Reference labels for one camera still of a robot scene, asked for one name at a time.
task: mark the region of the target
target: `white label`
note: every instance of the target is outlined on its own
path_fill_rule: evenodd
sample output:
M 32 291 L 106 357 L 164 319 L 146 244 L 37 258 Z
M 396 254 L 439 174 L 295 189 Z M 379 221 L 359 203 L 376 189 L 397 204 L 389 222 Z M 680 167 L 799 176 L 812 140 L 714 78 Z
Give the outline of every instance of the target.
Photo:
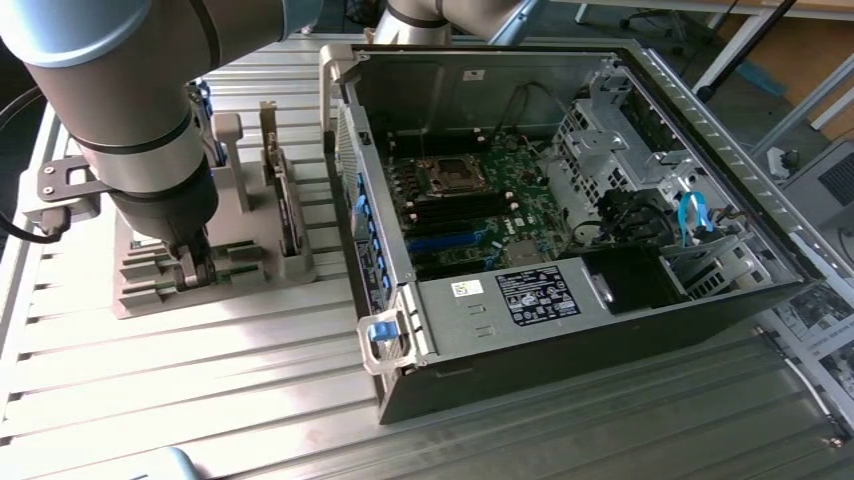
M 485 70 L 465 70 L 463 72 L 463 82 L 483 80 L 484 76 L 485 76 Z
M 455 297 L 467 297 L 468 295 L 483 293 L 483 285 L 480 285 L 480 280 L 456 282 L 451 284 L 451 291 Z

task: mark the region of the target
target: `metal workbench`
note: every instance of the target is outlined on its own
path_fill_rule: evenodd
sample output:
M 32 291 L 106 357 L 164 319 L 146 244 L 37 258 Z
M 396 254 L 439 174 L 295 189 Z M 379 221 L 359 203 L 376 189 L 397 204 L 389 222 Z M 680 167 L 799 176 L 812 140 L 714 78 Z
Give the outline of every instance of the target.
M 279 104 L 315 283 L 116 320 L 108 202 L 58 244 L 9 242 L 0 478 L 130 478 L 165 445 L 217 478 L 851 478 L 850 446 L 824 446 L 811 396 L 748 322 L 688 350 L 376 424 L 320 146 L 317 50 L 336 41 L 359 37 L 297 36 L 206 76 L 214 109 L 248 127 L 244 162 L 257 103 Z M 66 144 L 48 111 L 33 162 Z

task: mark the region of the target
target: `cpu socket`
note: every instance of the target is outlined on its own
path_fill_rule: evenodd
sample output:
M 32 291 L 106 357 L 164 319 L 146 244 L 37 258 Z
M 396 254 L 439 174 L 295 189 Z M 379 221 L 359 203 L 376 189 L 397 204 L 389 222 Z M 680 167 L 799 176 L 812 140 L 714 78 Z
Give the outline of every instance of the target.
M 447 197 L 487 190 L 477 160 L 471 155 L 427 158 L 417 166 L 429 182 L 429 196 Z

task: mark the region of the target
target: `black ram slot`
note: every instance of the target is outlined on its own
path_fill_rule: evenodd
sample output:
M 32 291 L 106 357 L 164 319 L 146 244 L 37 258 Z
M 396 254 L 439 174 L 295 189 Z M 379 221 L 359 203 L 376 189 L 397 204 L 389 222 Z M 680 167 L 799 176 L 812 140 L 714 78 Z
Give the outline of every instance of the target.
M 407 212 L 416 214 L 417 223 L 424 225 L 497 217 L 509 213 L 509 205 L 503 194 L 487 193 L 417 200 Z
M 404 230 L 405 238 L 435 237 L 451 233 L 469 232 L 475 228 L 468 222 L 447 222 L 436 225 L 412 225 Z
M 431 264 L 416 266 L 416 274 L 419 280 L 429 280 L 433 278 L 455 277 L 457 275 L 468 275 L 469 273 L 480 273 L 484 268 L 483 260 L 472 260 L 469 262 L 452 263 L 449 265 Z

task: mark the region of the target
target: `motherboard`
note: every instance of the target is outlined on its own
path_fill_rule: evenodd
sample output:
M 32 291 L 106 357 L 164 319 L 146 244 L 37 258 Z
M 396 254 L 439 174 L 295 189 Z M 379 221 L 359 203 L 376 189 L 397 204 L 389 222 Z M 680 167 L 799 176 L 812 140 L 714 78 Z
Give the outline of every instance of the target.
M 536 160 L 527 139 L 500 134 L 479 153 L 387 161 L 419 279 L 557 258 L 569 228 Z

